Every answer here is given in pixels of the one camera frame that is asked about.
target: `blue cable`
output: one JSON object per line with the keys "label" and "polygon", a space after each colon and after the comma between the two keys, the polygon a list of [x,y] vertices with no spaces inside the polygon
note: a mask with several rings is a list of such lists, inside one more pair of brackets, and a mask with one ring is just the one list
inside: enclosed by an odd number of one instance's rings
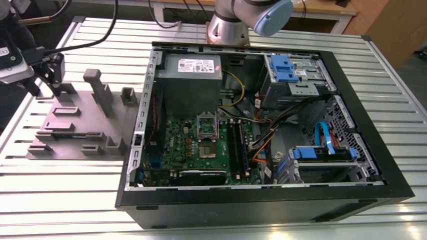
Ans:
{"label": "blue cable", "polygon": [[329,136],[328,125],[324,121],[317,121],[313,128],[313,143],[316,146],[320,146],[320,127],[323,128],[324,143],[328,149],[328,154],[335,154],[332,146],[332,138]]}

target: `slotted aluminum surface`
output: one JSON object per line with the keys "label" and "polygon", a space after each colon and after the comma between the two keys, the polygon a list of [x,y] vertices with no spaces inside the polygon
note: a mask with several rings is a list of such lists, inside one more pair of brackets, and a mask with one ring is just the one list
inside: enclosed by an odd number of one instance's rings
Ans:
{"label": "slotted aluminum surface", "polygon": [[[60,46],[103,37],[109,20],[73,23]],[[52,100],[27,96],[0,138],[0,236],[55,239],[422,239],[427,236],[426,112],[399,76],[359,36],[281,31],[269,38],[251,32],[252,46],[325,50],[335,57],[372,118],[416,197],[380,206],[332,224],[291,224],[209,229],[141,230],[115,209],[121,161],[28,160],[27,148]],[[65,82],[77,89],[87,68],[100,69],[112,91],[141,87],[152,41],[204,43],[205,26],[180,31],[152,22],[119,20],[108,40],[65,52]]]}

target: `ram slot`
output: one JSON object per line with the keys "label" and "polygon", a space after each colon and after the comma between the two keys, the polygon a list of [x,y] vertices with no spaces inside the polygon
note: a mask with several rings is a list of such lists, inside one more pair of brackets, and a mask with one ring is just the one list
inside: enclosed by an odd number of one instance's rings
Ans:
{"label": "ram slot", "polygon": [[249,174],[249,163],[248,163],[248,152],[247,152],[247,145],[245,145],[245,136],[243,132],[243,125],[241,121],[239,120],[239,137],[240,137],[240,159],[243,163],[243,171],[244,175],[248,176]]}
{"label": "ram slot", "polygon": [[228,158],[229,158],[229,171],[231,175],[240,179],[239,170],[239,159],[237,159],[237,145],[236,145],[236,134],[235,134],[235,122],[231,119],[227,122],[227,144],[228,144]]}
{"label": "ram slot", "polygon": [[245,165],[244,165],[244,156],[241,151],[241,144],[244,145],[244,138],[240,135],[240,124],[233,123],[233,144],[236,146],[236,158],[237,158],[237,168],[240,171],[240,176],[245,175]]}

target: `gray plastic block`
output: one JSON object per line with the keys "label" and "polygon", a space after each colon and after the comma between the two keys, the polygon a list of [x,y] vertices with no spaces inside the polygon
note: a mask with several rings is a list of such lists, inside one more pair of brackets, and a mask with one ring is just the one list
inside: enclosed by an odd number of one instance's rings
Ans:
{"label": "gray plastic block", "polygon": [[51,134],[52,130],[47,130],[43,132],[37,132],[35,134],[35,137],[43,142],[43,141],[55,141],[55,137]]}
{"label": "gray plastic block", "polygon": [[80,151],[85,156],[99,156],[103,155],[104,152],[100,145],[96,144],[83,144]]}
{"label": "gray plastic block", "polygon": [[71,84],[71,82],[63,82],[60,87],[68,94],[76,94],[77,93],[77,91],[76,91],[73,85]]}
{"label": "gray plastic block", "polygon": [[56,107],[52,111],[55,116],[79,116],[80,109],[76,106]]}
{"label": "gray plastic block", "polygon": [[65,91],[61,91],[60,92],[60,96],[57,97],[57,100],[61,102],[61,103],[69,103],[69,104],[75,104],[73,103],[73,100],[72,100],[72,98],[71,98],[71,96],[69,96],[69,94],[68,94],[68,92],[65,92]]}
{"label": "gray plastic block", "polygon": [[[109,86],[108,86],[108,84],[103,84],[101,87],[104,88],[104,93],[107,96],[105,100],[108,101],[109,104],[112,104],[113,103],[113,95],[112,95],[112,91],[109,90]],[[97,99],[95,93],[92,93],[92,97],[93,97],[95,102],[99,104],[99,99]]]}
{"label": "gray plastic block", "polygon": [[72,131],[75,130],[75,125],[72,122],[55,122],[48,121],[44,125],[44,129],[47,130],[61,130],[61,131]]}
{"label": "gray plastic block", "polygon": [[124,155],[127,153],[128,146],[123,141],[123,138],[119,137],[116,141],[113,141],[112,137],[109,136],[105,142],[105,150],[111,155]]}
{"label": "gray plastic block", "polygon": [[[111,92],[111,94],[113,98],[111,108],[113,111],[109,117],[105,117],[100,105],[95,103],[91,90],[69,94],[75,107],[80,111],[79,115],[55,115],[53,111],[56,109],[72,109],[55,99],[43,127],[37,131],[40,134],[36,135],[32,141],[32,145],[48,145],[53,149],[53,152],[43,155],[44,153],[39,153],[40,148],[37,148],[28,152],[28,159],[100,161],[121,161],[124,159],[133,137],[133,125],[139,106],[123,105],[120,91]],[[136,93],[136,98],[139,99],[140,97],[141,94]],[[60,130],[45,129],[47,123],[72,123],[73,131],[64,130],[63,128]],[[109,151],[105,147],[108,137],[112,139],[112,143],[108,143]],[[103,153],[85,155],[81,152],[83,145],[99,145]]]}
{"label": "gray plastic block", "polygon": [[52,155],[53,149],[47,144],[29,145],[28,152],[36,156]]}
{"label": "gray plastic block", "polygon": [[93,142],[105,142],[107,136],[105,133],[103,132],[91,132],[85,135],[87,140],[93,141]]}
{"label": "gray plastic block", "polygon": [[97,69],[87,69],[83,75],[83,79],[91,84],[93,90],[93,97],[99,103],[105,117],[112,115],[112,92],[109,91],[108,85],[104,86],[101,83],[101,71]]}
{"label": "gray plastic block", "polygon": [[136,106],[139,104],[136,93],[132,87],[121,88],[120,97],[124,106]]}

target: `green motherboard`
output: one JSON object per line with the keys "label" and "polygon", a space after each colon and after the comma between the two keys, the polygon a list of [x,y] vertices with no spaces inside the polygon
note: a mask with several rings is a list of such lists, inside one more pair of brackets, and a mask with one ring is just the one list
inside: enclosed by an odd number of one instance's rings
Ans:
{"label": "green motherboard", "polygon": [[[212,133],[212,123],[200,122],[199,131]],[[161,170],[217,170],[227,172],[227,185],[251,185],[260,183],[259,164],[249,162],[248,175],[239,179],[231,173],[229,144],[227,121],[217,121],[217,139],[197,139],[197,121],[169,119],[165,126],[164,151],[160,159]],[[241,121],[243,139],[245,143],[253,140],[252,123]],[[157,187],[165,187],[168,171],[153,171],[152,178]]]}

